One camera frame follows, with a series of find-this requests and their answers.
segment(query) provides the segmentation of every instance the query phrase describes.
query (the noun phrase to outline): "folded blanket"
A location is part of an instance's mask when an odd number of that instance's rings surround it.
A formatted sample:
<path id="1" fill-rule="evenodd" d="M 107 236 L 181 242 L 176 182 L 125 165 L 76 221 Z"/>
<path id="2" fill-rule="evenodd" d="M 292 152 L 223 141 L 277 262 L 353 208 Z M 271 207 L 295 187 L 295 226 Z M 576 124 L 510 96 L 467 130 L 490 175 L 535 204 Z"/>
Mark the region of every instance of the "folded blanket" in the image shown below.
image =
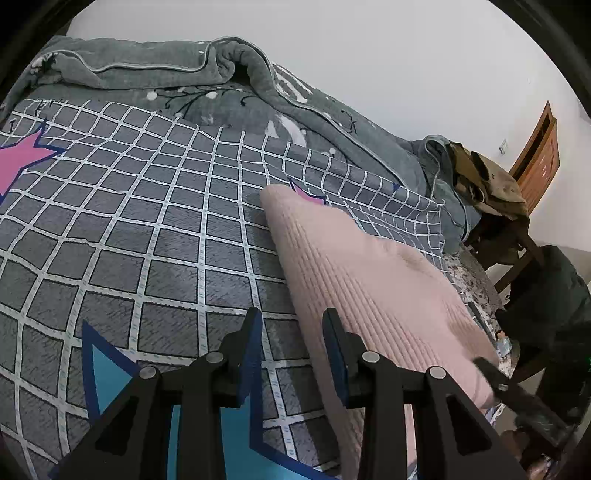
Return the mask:
<path id="1" fill-rule="evenodd" d="M 321 319 L 337 308 L 346 330 L 397 365 L 443 366 L 482 408 L 490 386 L 471 359 L 497 362 L 486 335 L 469 317 L 445 276 L 413 247 L 362 232 L 339 209 L 272 185 L 261 193 L 267 222 L 290 289 L 330 423 L 339 441 L 344 480 L 356 478 L 363 413 L 340 403 L 322 341 Z M 416 459 L 407 407 L 408 462 Z"/>
<path id="2" fill-rule="evenodd" d="M 457 251 L 480 219 L 453 189 L 453 165 L 442 148 L 449 140 L 398 138 L 238 37 L 163 43 L 54 37 L 0 105 L 0 126 L 25 95 L 122 103 L 330 154 L 444 204 L 446 253 Z"/>

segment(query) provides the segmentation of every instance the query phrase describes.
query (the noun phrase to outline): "gray checkered bedsheet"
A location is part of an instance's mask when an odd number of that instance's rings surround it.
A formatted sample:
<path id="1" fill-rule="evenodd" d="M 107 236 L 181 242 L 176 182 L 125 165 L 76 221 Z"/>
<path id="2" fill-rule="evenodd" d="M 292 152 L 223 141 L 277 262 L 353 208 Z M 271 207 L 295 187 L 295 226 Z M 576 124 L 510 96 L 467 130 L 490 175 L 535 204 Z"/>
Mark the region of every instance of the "gray checkered bedsheet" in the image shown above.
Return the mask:
<path id="1" fill-rule="evenodd" d="M 165 371 L 215 350 L 251 306 L 265 319 L 265 440 L 337 467 L 259 191 L 290 177 L 444 271 L 438 205 L 273 137 L 117 103 L 24 100 L 11 119 L 2 145 L 46 119 L 44 142 L 68 148 L 25 171 L 0 205 L 0 424 L 32 476 L 88 429 L 82 321 Z"/>

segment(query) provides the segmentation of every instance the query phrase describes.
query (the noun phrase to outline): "gray blanket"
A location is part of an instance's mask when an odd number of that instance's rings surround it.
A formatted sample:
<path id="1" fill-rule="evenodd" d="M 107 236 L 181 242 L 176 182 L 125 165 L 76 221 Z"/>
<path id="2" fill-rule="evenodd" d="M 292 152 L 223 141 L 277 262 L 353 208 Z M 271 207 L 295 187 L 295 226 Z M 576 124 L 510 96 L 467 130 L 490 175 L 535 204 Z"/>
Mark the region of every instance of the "gray blanket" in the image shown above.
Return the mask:
<path id="1" fill-rule="evenodd" d="M 478 222 L 451 186 L 448 140 L 398 138 L 240 38 L 139 44 L 56 37 L 41 53 L 11 91 L 0 120 L 24 95 L 120 102 L 200 125 L 269 134 L 431 197 L 442 205 L 446 252 L 456 251 Z"/>

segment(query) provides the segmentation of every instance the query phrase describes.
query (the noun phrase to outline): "chair leg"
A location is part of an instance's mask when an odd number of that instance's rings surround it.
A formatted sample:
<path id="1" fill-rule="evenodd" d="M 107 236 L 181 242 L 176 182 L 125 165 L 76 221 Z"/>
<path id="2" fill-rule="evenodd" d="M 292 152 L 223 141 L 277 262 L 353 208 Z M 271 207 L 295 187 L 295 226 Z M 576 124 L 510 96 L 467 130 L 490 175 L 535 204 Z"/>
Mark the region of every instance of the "chair leg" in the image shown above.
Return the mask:
<path id="1" fill-rule="evenodd" d="M 517 261 L 517 263 L 513 265 L 497 283 L 495 283 L 495 290 L 498 293 L 501 293 L 503 290 L 505 290 L 508 287 L 508 285 L 519 276 L 521 271 L 525 268 L 525 266 L 528 263 L 530 263 L 533 260 L 533 258 L 534 256 L 529 250 L 525 252 Z"/>

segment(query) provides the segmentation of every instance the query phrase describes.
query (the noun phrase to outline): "brown jacket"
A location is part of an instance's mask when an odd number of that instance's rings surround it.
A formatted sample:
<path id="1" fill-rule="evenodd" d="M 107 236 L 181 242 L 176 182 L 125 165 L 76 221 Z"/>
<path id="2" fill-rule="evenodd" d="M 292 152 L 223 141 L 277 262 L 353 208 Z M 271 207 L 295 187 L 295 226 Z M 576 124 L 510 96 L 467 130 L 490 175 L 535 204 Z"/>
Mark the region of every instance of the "brown jacket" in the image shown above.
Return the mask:
<path id="1" fill-rule="evenodd" d="M 456 190 L 485 213 L 515 220 L 528 216 L 527 204 L 515 179 L 492 160 L 451 143 L 455 157 Z"/>

